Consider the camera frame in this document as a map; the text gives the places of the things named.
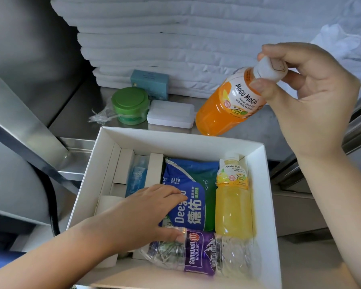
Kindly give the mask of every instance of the black cable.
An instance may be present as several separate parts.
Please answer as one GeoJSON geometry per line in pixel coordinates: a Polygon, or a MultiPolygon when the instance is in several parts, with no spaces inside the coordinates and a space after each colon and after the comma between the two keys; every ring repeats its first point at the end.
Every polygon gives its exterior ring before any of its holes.
{"type": "Polygon", "coordinates": [[[34,167],[32,164],[30,165],[34,169],[36,175],[38,176],[44,187],[45,194],[47,195],[48,213],[50,215],[52,234],[53,236],[57,236],[60,234],[60,229],[59,229],[58,205],[56,202],[55,189],[53,188],[52,182],[48,175],[46,175],[44,172],[34,167]]]}

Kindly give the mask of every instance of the water bottle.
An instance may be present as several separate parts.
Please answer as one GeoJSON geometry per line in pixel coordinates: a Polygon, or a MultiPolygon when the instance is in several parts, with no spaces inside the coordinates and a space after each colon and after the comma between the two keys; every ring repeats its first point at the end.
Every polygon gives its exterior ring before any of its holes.
{"type": "Polygon", "coordinates": [[[253,240],[213,232],[174,227],[184,242],[152,242],[141,250],[151,263],[165,268],[206,275],[248,279],[256,277],[259,258],[253,240]]]}

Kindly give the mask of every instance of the white cardboard box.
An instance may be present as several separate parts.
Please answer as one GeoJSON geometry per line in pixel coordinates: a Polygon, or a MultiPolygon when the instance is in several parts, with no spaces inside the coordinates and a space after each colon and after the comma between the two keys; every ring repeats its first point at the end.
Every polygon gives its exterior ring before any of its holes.
{"type": "Polygon", "coordinates": [[[148,261],[128,258],[118,260],[115,267],[92,270],[79,281],[79,284],[94,287],[145,289],[281,289],[273,201],[263,144],[224,137],[102,127],[96,139],[68,228],[93,216],[102,186],[110,186],[113,180],[105,176],[109,165],[115,168],[115,163],[110,160],[111,156],[121,148],[133,149],[137,155],[149,156],[151,153],[159,153],[173,158],[200,161],[218,161],[224,158],[227,151],[239,153],[241,158],[246,156],[255,216],[253,220],[256,231],[255,241],[260,248],[260,275],[257,280],[209,277],[197,273],[165,270],[155,267],[148,261]]]}

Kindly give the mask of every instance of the blue box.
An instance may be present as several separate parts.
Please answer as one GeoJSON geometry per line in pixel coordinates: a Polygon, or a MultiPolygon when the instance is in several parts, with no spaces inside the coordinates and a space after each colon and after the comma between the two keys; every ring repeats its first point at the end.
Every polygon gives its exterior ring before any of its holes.
{"type": "Polygon", "coordinates": [[[131,85],[146,90],[150,99],[168,100],[167,74],[134,70],[131,85]]]}

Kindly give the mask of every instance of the orange juice bottle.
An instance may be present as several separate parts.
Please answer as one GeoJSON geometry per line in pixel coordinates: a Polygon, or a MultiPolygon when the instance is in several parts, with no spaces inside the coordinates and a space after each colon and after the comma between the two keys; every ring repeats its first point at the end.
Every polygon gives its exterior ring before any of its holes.
{"type": "Polygon", "coordinates": [[[249,84],[256,78],[280,81],[288,73],[281,59],[264,57],[254,67],[236,70],[197,113],[196,125],[203,135],[218,136],[259,111],[265,99],[249,84]]]}

